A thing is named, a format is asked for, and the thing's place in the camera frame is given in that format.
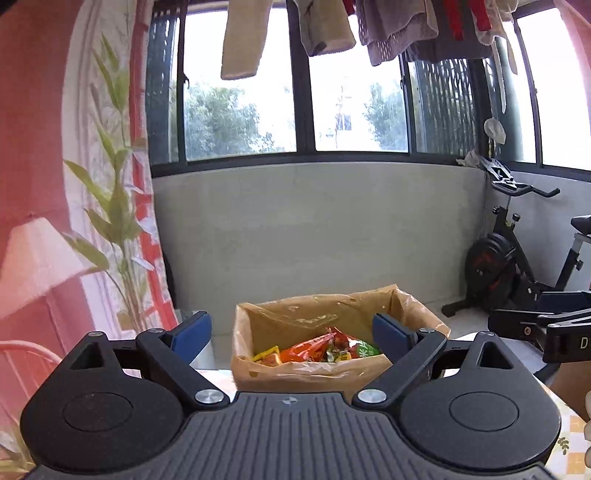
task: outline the black window frame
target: black window frame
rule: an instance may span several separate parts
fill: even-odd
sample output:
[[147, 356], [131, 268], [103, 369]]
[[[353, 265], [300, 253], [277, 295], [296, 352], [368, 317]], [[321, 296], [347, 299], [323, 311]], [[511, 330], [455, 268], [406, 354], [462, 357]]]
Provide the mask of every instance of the black window frame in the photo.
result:
[[[213, 0], [157, 0], [154, 4], [154, 12], [176, 12], [179, 19], [179, 33], [177, 48], [177, 79], [185, 79], [183, 71], [184, 63], [184, 25], [186, 15], [190, 13], [191, 6], [212, 4], [212, 10], [219, 9]], [[290, 36], [291, 74], [294, 96], [294, 125], [295, 125], [295, 152], [262, 153], [249, 155], [236, 155], [231, 157], [206, 158], [202, 160], [187, 161], [184, 148], [184, 121], [177, 120], [178, 137], [178, 161], [172, 163], [160, 163], [151, 165], [153, 178], [191, 173], [197, 171], [220, 170], [224, 168], [266, 166], [277, 164], [298, 164], [316, 162], [387, 162], [387, 163], [419, 163], [458, 166], [457, 156], [453, 154], [433, 154], [417, 151], [416, 125], [413, 108], [412, 86], [410, 81], [410, 69], [403, 56], [399, 56], [401, 69], [401, 87], [404, 96], [406, 123], [408, 135], [407, 153], [391, 151], [317, 151], [316, 133], [314, 131], [314, 113], [312, 104], [312, 91], [310, 79], [310, 64], [306, 51], [301, 43], [300, 25], [297, 6], [293, 0], [285, 0], [285, 8], [288, 15], [288, 31]], [[514, 14], [516, 19], [522, 18], [539, 11], [554, 8], [552, 0], [538, 0], [533, 4], [524, 5]], [[541, 131], [537, 100], [535, 99], [535, 85], [533, 82], [531, 67], [527, 59], [521, 32], [516, 28], [519, 47], [522, 51], [526, 74], [532, 98], [536, 108], [534, 110], [534, 128], [536, 141], [536, 163], [524, 163], [519, 161], [506, 162], [509, 169], [530, 173], [541, 173], [558, 177], [572, 178], [576, 180], [591, 181], [591, 171], [576, 170], [567, 167], [545, 166], [541, 161]], [[489, 151], [489, 139], [484, 132], [484, 121], [492, 116], [492, 108], [488, 90], [485, 65], [482, 60], [469, 60], [470, 83], [472, 95], [475, 99], [475, 117], [477, 128], [478, 149], [481, 152]], [[177, 81], [177, 119], [184, 118], [184, 83]]]

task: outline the silver screw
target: silver screw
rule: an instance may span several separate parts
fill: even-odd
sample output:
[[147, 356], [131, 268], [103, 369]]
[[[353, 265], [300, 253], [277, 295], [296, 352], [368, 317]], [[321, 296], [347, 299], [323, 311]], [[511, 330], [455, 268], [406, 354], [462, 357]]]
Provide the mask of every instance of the silver screw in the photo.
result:
[[367, 388], [357, 394], [357, 398], [364, 403], [380, 403], [386, 400], [388, 396], [385, 392], [377, 388]]
[[208, 388], [206, 390], [199, 390], [195, 393], [195, 400], [199, 403], [220, 403], [223, 400], [223, 393], [219, 390], [214, 390], [213, 388]]

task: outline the gray wall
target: gray wall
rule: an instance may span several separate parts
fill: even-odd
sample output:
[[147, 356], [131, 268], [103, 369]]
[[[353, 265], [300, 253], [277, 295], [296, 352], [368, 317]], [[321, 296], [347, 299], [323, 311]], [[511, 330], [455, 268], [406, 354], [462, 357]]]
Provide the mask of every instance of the gray wall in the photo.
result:
[[[560, 194], [551, 199], [529, 193], [512, 199], [509, 204], [509, 218], [513, 212], [521, 215], [515, 234], [536, 279], [555, 285], [576, 232], [570, 225], [570, 219], [579, 215], [591, 215], [591, 184], [534, 173], [513, 172], [513, 175], [517, 181], [541, 190], [560, 189]], [[487, 195], [487, 211], [490, 212], [494, 205], [506, 205], [506, 200], [506, 196], [490, 190]], [[491, 217], [492, 215], [487, 214], [489, 225]], [[581, 271], [574, 271], [568, 290], [589, 289], [591, 245], [583, 245], [580, 259], [584, 262], [583, 268]]]
[[485, 195], [479, 170], [403, 163], [205, 171], [154, 192], [179, 306], [208, 310], [216, 335], [243, 301], [391, 283], [424, 303], [458, 296]]

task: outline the exercise bike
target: exercise bike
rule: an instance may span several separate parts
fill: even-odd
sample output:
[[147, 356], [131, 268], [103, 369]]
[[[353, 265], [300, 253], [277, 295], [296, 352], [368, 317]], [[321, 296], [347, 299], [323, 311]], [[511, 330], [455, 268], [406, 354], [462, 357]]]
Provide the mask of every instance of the exercise bike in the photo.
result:
[[537, 281], [514, 233], [515, 225], [521, 217], [513, 213], [512, 221], [507, 220], [509, 202], [513, 197], [531, 192], [544, 198], [552, 198], [560, 193], [560, 189], [544, 192], [532, 185], [519, 183], [498, 160], [480, 158], [480, 164], [488, 173], [492, 188], [504, 193], [509, 199], [505, 207], [493, 208], [496, 216], [493, 231], [478, 239], [468, 250], [464, 266], [466, 298], [444, 305], [441, 311], [446, 317], [476, 306], [487, 312], [507, 307], [535, 310], [542, 292], [564, 291], [574, 269], [581, 270], [583, 266], [583, 261], [579, 260], [581, 246], [583, 243], [591, 244], [591, 215], [571, 219], [570, 223], [577, 232], [556, 285], [550, 286]]

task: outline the floral curtain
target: floral curtain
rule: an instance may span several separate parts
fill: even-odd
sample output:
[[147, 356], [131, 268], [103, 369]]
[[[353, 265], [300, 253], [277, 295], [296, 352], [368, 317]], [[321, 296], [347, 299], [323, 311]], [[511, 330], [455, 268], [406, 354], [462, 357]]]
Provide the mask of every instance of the floral curtain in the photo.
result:
[[145, 131], [152, 2], [0, 17], [0, 479], [32, 468], [20, 412], [83, 335], [177, 324]]

